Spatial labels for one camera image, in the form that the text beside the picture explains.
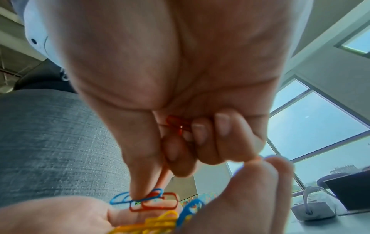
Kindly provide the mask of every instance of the white cable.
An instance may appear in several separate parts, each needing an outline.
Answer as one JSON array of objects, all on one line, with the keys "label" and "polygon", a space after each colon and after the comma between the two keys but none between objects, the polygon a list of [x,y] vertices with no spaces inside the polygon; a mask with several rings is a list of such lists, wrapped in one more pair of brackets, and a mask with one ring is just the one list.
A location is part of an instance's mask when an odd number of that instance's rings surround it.
[{"label": "white cable", "polygon": [[307,199],[308,199],[308,195],[310,193],[312,193],[312,190],[314,189],[318,189],[318,190],[321,190],[325,193],[327,193],[328,195],[334,197],[334,198],[337,198],[335,195],[333,195],[332,193],[328,192],[325,188],[322,188],[322,187],[319,187],[319,186],[308,186],[304,191],[303,191],[303,205],[304,205],[304,208],[306,209],[306,213],[307,214],[312,214],[312,211],[309,209],[308,207],[308,203],[307,203]]}]

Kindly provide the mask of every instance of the ceiling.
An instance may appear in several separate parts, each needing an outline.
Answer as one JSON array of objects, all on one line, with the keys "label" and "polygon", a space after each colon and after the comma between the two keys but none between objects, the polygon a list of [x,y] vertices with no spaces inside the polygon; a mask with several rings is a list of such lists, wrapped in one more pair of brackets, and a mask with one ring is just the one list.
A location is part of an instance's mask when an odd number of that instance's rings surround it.
[{"label": "ceiling", "polygon": [[[305,48],[360,2],[362,0],[316,0],[293,55]],[[26,74],[44,58],[26,41],[24,27],[19,20],[14,20],[16,16],[8,0],[0,0],[0,7],[2,12],[7,13],[7,15],[0,15],[0,58],[2,61],[0,65],[3,65],[0,69],[8,73],[0,72],[1,87],[6,83],[13,84],[19,76]]]}]

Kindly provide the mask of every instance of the gray pants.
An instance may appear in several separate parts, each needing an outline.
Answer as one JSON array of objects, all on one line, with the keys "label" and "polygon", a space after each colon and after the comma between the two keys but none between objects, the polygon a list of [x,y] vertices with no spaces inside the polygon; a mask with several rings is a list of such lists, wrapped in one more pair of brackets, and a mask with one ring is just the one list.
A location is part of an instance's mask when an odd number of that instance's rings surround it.
[{"label": "gray pants", "polygon": [[129,189],[116,141],[77,94],[50,89],[0,96],[0,207]]}]

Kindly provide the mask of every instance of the person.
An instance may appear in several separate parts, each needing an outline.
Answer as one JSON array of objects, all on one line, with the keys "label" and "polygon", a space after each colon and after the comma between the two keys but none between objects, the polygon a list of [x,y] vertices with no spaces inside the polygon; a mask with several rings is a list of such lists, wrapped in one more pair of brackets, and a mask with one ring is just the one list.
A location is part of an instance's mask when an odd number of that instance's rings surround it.
[{"label": "person", "polygon": [[[283,232],[293,167],[279,157],[254,159],[312,1],[38,3],[71,83],[121,148],[133,198],[165,187],[171,173],[191,175],[198,160],[245,162],[225,191],[176,232]],[[166,127],[170,114],[192,119],[192,134]],[[1,208],[0,228],[106,233],[148,215],[158,213],[55,197]]]}]

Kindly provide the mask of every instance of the pile of paper clips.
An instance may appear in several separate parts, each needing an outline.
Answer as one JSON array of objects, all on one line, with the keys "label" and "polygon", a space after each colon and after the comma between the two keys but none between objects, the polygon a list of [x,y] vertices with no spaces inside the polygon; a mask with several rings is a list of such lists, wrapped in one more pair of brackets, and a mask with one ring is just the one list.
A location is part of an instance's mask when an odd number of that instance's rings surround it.
[{"label": "pile of paper clips", "polygon": [[[177,201],[176,205],[173,207],[160,207],[156,206],[155,203],[150,201],[157,200],[157,199],[166,199],[169,196],[173,196],[174,200]],[[163,189],[153,189],[153,191],[145,198],[141,200],[129,200],[130,195],[129,192],[123,192],[118,194],[117,196],[113,197],[110,201],[111,205],[118,205],[129,203],[130,204],[130,211],[131,212],[144,212],[148,210],[168,210],[163,215],[156,217],[156,218],[147,218],[145,223],[142,224],[132,224],[126,226],[119,226],[113,229],[109,234],[113,233],[131,233],[131,234],[162,234],[162,233],[169,233],[175,228],[181,227],[181,225],[188,221],[194,214],[194,210],[192,207],[200,206],[203,207],[205,204],[199,200],[195,199],[189,202],[185,207],[183,207],[183,211],[179,215],[174,209],[178,206],[178,195],[173,192],[164,192]]]}]

